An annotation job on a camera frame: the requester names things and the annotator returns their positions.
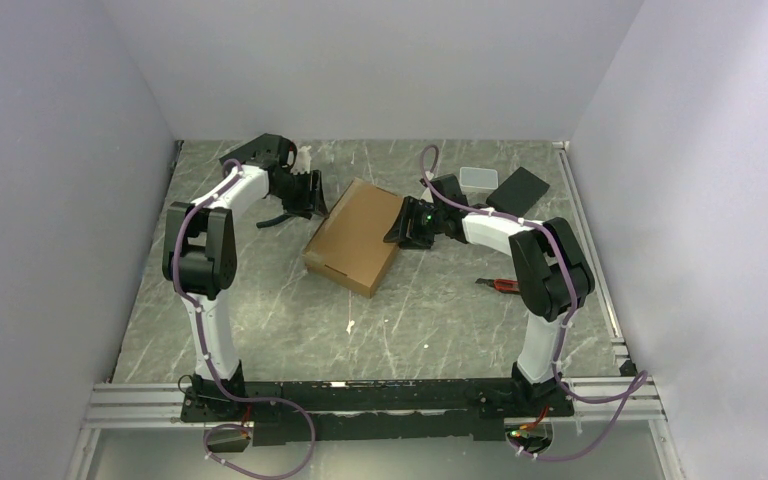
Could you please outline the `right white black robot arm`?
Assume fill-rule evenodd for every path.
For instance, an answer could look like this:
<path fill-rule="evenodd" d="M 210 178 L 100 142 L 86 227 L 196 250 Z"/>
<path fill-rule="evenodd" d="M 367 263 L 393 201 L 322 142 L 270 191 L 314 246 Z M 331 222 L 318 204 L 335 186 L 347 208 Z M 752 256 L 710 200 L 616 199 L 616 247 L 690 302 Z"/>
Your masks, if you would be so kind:
<path fill-rule="evenodd" d="M 560 355 L 576 310 L 595 289 L 592 270 L 569 222 L 526 220 L 492 207 L 467 205 L 456 176 L 425 183 L 429 201 L 406 197 L 383 240 L 401 249 L 433 246 L 439 235 L 491 248 L 510 257 L 518 291 L 529 315 L 514 367 L 511 401 L 534 415 L 561 387 Z"/>

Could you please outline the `red black utility knife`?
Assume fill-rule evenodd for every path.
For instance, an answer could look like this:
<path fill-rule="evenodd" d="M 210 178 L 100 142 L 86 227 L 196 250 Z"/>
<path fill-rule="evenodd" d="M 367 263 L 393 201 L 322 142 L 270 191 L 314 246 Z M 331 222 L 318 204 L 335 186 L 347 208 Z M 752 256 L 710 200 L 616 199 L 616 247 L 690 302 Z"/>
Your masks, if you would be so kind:
<path fill-rule="evenodd" d="M 519 294 L 518 282 L 509 279 L 490 279 L 490 278 L 478 278 L 475 281 L 476 284 L 485 285 L 493 288 L 495 291 L 504 294 Z"/>

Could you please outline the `brown cardboard express box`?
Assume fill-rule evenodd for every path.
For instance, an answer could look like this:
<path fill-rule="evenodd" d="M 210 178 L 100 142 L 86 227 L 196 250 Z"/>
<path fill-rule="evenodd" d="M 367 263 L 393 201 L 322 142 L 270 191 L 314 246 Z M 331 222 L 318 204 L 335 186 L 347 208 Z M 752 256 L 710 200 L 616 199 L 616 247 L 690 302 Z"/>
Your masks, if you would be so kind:
<path fill-rule="evenodd" d="M 371 298 L 393 264 L 398 246 L 384 241 L 403 198 L 355 178 L 303 250 L 307 269 Z"/>

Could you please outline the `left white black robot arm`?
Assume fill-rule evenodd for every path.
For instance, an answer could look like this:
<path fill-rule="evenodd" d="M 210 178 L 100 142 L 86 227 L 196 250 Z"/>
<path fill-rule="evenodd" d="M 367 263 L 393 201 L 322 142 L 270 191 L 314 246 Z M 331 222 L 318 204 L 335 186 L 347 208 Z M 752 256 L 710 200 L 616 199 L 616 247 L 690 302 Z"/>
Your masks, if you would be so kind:
<path fill-rule="evenodd" d="M 247 406 L 240 356 L 234 347 L 228 307 L 238 269 L 235 224 L 256 202 L 275 197 L 290 218 L 325 218 L 322 174 L 311 166 L 307 146 L 262 134 L 220 160 L 221 180 L 189 202 L 172 203 L 166 216 L 162 273 L 188 314 L 196 351 L 193 389 L 224 420 Z"/>

